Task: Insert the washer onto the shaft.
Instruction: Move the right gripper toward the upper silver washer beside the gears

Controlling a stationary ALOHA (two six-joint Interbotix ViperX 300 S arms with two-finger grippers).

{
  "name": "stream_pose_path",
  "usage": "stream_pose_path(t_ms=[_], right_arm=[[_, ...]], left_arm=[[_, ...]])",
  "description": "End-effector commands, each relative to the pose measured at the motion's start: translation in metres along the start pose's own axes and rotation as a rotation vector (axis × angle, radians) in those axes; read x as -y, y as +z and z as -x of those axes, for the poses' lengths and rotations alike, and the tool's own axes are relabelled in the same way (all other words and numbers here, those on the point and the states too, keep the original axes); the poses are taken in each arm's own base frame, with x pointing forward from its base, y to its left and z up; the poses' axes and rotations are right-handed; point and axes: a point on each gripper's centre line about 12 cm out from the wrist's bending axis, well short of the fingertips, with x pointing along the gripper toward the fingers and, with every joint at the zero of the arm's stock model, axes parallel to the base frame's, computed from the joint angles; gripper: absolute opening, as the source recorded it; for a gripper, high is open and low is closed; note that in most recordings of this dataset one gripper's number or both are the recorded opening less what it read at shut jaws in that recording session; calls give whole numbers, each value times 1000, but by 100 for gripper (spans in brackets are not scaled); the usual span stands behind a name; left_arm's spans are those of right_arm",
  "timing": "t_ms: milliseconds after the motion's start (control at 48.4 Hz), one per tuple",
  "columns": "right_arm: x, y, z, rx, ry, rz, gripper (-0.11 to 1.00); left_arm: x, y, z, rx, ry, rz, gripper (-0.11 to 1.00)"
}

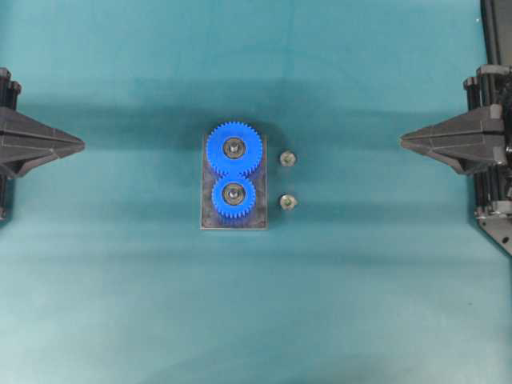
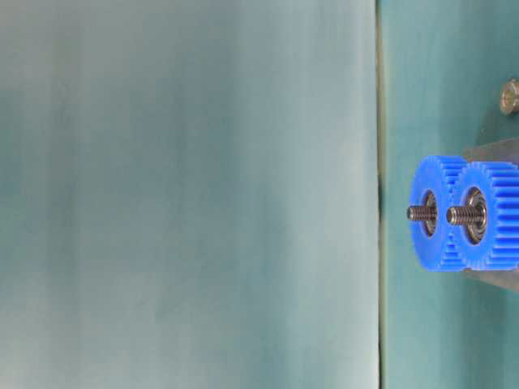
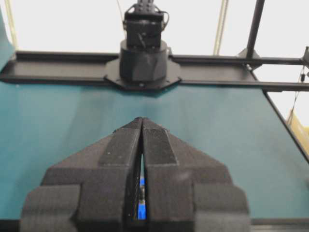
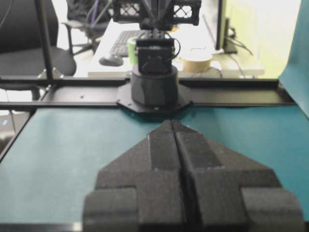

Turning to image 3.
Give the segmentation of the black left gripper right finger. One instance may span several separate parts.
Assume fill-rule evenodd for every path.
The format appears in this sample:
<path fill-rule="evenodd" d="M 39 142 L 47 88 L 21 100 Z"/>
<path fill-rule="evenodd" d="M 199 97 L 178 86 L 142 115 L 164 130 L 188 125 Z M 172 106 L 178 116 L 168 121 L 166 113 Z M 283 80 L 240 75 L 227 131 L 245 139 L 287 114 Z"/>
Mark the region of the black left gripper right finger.
<path fill-rule="evenodd" d="M 225 164 L 148 118 L 142 136 L 150 231 L 249 231 L 246 194 Z"/>

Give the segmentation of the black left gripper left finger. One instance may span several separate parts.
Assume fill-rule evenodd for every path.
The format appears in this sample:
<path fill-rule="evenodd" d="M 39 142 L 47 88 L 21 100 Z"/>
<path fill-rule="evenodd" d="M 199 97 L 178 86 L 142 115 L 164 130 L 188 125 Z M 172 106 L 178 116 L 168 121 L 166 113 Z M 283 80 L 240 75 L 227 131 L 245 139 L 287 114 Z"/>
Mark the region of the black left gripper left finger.
<path fill-rule="evenodd" d="M 26 197 L 22 232 L 121 232 L 136 215 L 142 118 L 47 169 Z"/>

